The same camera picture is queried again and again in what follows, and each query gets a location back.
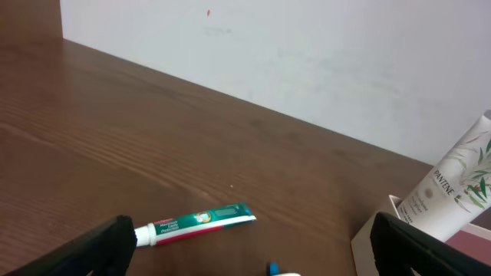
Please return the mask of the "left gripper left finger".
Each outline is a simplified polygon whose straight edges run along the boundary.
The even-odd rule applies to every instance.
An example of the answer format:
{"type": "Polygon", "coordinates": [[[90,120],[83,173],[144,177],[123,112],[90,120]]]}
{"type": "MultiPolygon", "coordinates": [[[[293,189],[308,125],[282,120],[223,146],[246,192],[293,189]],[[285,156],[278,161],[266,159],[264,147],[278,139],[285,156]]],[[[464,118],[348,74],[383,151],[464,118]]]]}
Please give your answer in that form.
{"type": "Polygon", "coordinates": [[[7,275],[125,275],[136,245],[132,218],[119,215],[7,275]]]}

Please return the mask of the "green red toothpaste tube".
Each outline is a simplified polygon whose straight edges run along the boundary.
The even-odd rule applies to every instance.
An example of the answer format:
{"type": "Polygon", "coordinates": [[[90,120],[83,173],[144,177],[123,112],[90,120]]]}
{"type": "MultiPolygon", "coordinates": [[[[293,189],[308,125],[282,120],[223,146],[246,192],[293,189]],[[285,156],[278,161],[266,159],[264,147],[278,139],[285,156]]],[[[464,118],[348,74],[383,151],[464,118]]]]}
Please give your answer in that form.
{"type": "Polygon", "coordinates": [[[236,203],[178,218],[169,218],[135,228],[136,247],[163,245],[193,235],[215,231],[243,223],[256,217],[245,203],[236,203]]]}

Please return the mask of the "white Pantene tube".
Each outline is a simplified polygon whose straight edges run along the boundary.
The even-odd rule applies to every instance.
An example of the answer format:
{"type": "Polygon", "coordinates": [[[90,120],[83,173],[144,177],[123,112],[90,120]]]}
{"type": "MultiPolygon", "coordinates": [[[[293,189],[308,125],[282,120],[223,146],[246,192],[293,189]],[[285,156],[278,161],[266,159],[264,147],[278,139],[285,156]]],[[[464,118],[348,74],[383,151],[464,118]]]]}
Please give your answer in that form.
{"type": "Polygon", "coordinates": [[[487,110],[397,207],[400,219],[445,242],[490,207],[487,110]]]}

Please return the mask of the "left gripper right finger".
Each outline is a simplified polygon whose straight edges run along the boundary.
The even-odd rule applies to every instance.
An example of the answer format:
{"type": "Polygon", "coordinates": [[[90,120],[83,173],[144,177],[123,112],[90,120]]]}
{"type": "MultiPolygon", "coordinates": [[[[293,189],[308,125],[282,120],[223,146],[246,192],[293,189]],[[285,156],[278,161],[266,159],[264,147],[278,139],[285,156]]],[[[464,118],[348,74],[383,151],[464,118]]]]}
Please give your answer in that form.
{"type": "Polygon", "coordinates": [[[375,215],[370,235],[380,276],[487,276],[490,266],[386,212],[375,215]]]}

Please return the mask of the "green white toothbrush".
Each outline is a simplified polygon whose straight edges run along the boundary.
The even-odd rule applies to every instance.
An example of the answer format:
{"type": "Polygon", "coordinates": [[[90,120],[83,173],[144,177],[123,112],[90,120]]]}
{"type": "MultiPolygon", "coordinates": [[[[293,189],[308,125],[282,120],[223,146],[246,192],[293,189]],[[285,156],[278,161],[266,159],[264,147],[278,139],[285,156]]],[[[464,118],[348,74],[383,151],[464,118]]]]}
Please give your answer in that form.
{"type": "Polygon", "coordinates": [[[273,276],[301,276],[298,273],[282,273],[282,274],[275,274],[273,276]]]}

